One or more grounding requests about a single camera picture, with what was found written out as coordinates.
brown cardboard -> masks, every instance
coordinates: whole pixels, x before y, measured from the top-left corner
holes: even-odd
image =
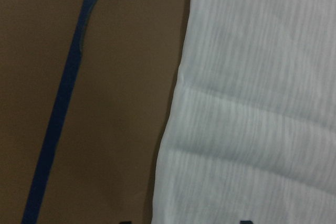
[[[81,1],[0,0],[0,223],[21,221]]]
[[[19,223],[82,0],[1,1],[0,223]],[[150,223],[189,2],[98,0],[39,224]]]

striped texture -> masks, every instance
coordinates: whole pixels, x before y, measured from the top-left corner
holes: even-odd
[[[191,0],[152,224],[336,222],[336,0]]]

blue stripe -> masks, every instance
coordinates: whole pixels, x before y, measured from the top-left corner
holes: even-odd
[[[86,23],[96,1],[83,1],[47,132],[36,165],[33,182],[31,183],[22,224],[35,224],[37,222],[50,169],[54,161],[57,143],[62,132],[64,119],[80,66],[82,40],[85,34]]]

